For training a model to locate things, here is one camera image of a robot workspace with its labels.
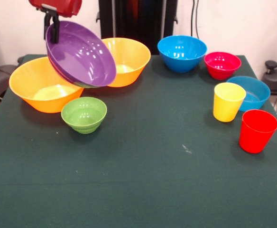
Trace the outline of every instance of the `purple bowl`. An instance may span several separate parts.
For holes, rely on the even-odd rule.
[[[80,87],[111,84],[116,76],[114,59],[105,44],[87,28],[61,21],[58,44],[50,42],[51,25],[46,33],[46,47],[56,71],[68,82]]]
[[[78,85],[80,87],[85,87],[85,88],[97,88],[97,86],[92,86],[92,85],[82,85],[82,82],[80,81],[71,81],[69,78],[67,78],[57,67],[56,65],[53,63],[53,60],[51,59],[50,56],[48,56],[51,65],[53,66],[53,68],[57,71],[57,73],[67,82],[71,83],[71,84],[75,84]]]

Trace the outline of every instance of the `red cup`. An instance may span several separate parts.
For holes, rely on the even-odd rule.
[[[263,110],[243,114],[240,147],[248,153],[260,153],[277,130],[277,119]]]

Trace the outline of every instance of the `green bowl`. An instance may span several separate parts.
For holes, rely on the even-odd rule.
[[[107,113],[106,104],[94,97],[80,97],[67,103],[61,112],[62,119],[82,134],[94,132]]]

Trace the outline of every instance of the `cup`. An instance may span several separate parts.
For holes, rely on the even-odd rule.
[[[246,91],[239,85],[223,82],[214,88],[213,116],[222,122],[232,121],[244,98]]]
[[[248,153],[260,153],[277,130],[277,119],[270,113],[252,109],[243,114],[240,147]]]

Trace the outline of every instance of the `yellow cup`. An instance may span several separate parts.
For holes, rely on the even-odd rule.
[[[222,122],[232,121],[244,98],[246,91],[241,86],[223,82],[214,88],[213,116]]]

